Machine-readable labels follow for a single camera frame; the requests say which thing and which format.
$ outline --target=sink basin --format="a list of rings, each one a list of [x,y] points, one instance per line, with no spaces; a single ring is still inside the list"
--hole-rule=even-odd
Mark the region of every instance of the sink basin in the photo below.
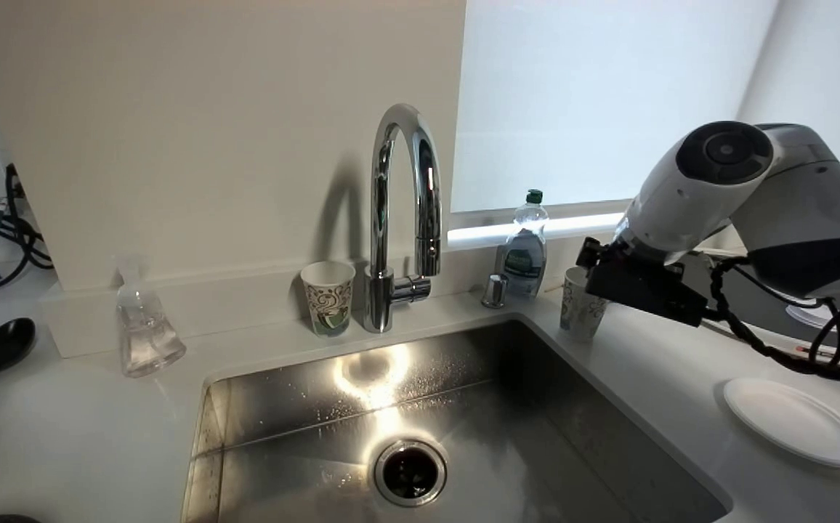
[[[528,327],[207,383],[184,521],[664,521],[726,514]]]

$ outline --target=sink drain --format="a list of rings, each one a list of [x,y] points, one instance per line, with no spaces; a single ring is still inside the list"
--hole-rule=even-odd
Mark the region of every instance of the sink drain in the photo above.
[[[374,462],[374,486],[395,505],[425,505],[444,491],[444,460],[418,440],[392,443]]]

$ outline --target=white plate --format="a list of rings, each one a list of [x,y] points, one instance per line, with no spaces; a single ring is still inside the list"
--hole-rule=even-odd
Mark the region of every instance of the white plate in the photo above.
[[[729,382],[725,401],[762,440],[800,460],[840,472],[840,412],[829,405],[765,379]]]

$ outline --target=faucet spout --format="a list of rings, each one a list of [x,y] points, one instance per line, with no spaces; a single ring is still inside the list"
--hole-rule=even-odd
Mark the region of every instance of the faucet spout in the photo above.
[[[387,238],[390,238],[390,157],[395,136],[405,136],[412,167],[412,199],[417,199],[417,280],[395,284]],[[421,299],[431,293],[428,276],[441,268],[441,221],[438,221],[438,167],[435,149],[418,122],[418,112],[411,106],[392,106],[374,136],[371,149],[371,271],[366,289],[370,327],[371,332],[390,332],[392,299]]]

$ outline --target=white countertop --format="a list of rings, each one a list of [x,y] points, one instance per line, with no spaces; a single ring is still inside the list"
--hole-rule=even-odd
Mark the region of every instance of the white countertop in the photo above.
[[[33,276],[0,293],[0,322],[30,313],[49,284]],[[524,309],[485,312],[453,293],[395,312],[390,335],[351,327],[322,340],[293,321],[193,337],[190,356],[151,379],[124,379],[110,353],[60,359],[47,332],[30,361],[0,374],[0,514],[40,523],[180,521],[201,386],[252,369],[521,318],[572,366],[627,405],[733,504],[725,521],[840,521],[840,475],[794,460],[744,431],[717,386],[738,374],[807,389],[840,411],[840,383],[802,379],[709,328],[610,306],[594,347],[558,332],[558,290]]]

